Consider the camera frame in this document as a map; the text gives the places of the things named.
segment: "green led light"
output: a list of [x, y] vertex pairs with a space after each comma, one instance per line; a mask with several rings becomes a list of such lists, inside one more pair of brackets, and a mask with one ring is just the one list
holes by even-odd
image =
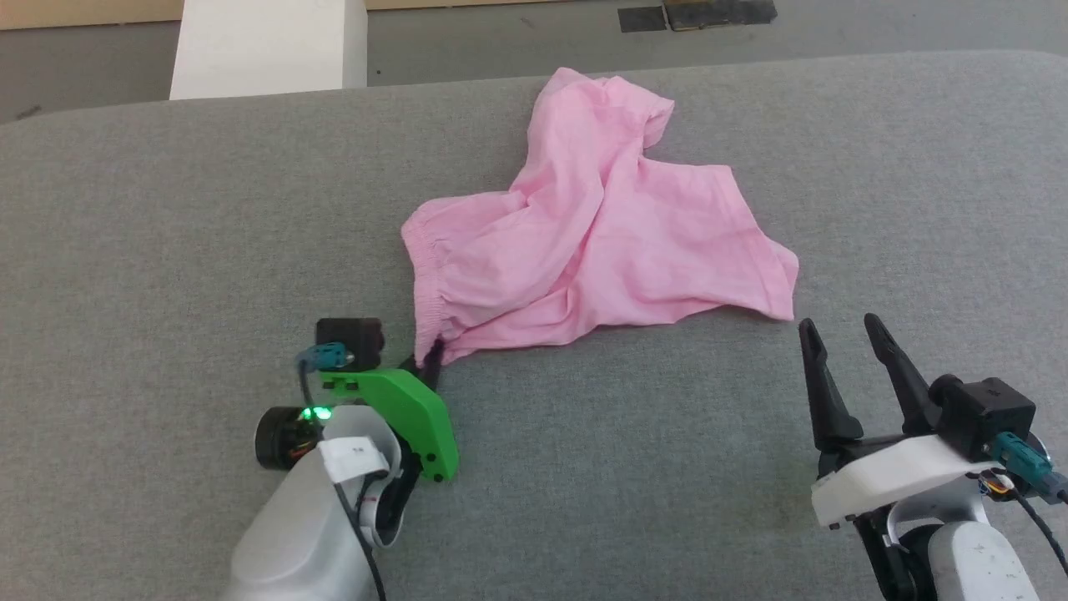
[[330, 408], [310, 408], [300, 412], [300, 420], [311, 420], [313, 410], [315, 411], [315, 417], [319, 418], [320, 422], [330, 420], [330, 417], [333, 416], [333, 412], [330, 411]]

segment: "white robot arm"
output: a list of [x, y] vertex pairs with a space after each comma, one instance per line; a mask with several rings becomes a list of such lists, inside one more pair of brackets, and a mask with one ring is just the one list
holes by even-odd
[[[351, 601], [366, 595], [371, 570], [334, 493], [324, 453], [344, 452], [356, 441], [362, 453], [382, 458], [383, 463], [366, 463], [366, 474], [342, 487], [354, 509], [359, 507], [364, 540], [386, 549], [396, 539], [403, 515], [395, 527], [379, 531], [378, 500], [403, 475], [400, 445], [386, 421], [364, 406], [334, 408], [324, 439], [297, 461], [241, 537], [223, 601]], [[383, 465], [388, 475], [364, 490], [365, 478]]]
[[820, 525], [851, 523], [888, 601], [1038, 601], [1011, 544], [993, 528], [983, 496], [1018, 501], [1064, 554], [1026, 496], [1068, 503], [1031, 433], [1035, 405], [1004, 382], [927, 386], [878, 317], [864, 325], [905, 417], [900, 436], [865, 439], [846, 410], [812, 320], [800, 327], [813, 438], [820, 452], [812, 503]]

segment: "teal connector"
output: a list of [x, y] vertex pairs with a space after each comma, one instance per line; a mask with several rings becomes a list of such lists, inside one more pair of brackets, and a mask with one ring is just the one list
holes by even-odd
[[1053, 471], [1049, 459], [1031, 448], [1016, 434], [1002, 432], [990, 443], [990, 457], [1005, 465], [1011, 474], [1031, 485], [1049, 504], [1063, 501], [1068, 491], [1068, 478]]
[[312, 374], [320, 369], [343, 368], [352, 363], [354, 359], [352, 353], [341, 343], [329, 343], [305, 350], [297, 355], [296, 362], [298, 366], [304, 366], [304, 374]]
[[1027, 446], [1027, 443], [1009, 432], [994, 437], [990, 444], [990, 456], [1000, 461], [1005, 469], [1023, 478], [1032, 487], [1038, 488], [1042, 477], [1053, 472], [1053, 464], [1048, 459]]

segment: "wooden baseboard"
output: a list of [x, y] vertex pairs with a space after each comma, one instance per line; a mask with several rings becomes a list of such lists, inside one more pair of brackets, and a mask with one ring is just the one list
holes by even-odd
[[[368, 11], [388, 11], [566, 0], [365, 1]], [[0, 29], [180, 20], [182, 7], [183, 0], [0, 0]]]
[[532, 2], [567, 1], [568, 0], [364, 0], [368, 11], [441, 9], [445, 6], [483, 6], [486, 4], [529, 4]]
[[0, 0], [0, 29], [167, 21], [183, 0]]

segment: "gray floor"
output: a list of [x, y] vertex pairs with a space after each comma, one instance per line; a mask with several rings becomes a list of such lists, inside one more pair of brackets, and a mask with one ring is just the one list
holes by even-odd
[[[1068, 54], [1068, 0], [778, 0], [768, 26], [621, 33], [654, 0], [379, 11], [370, 84], [389, 85], [873, 52], [1022, 48]], [[0, 123], [164, 99], [178, 23], [0, 32]]]

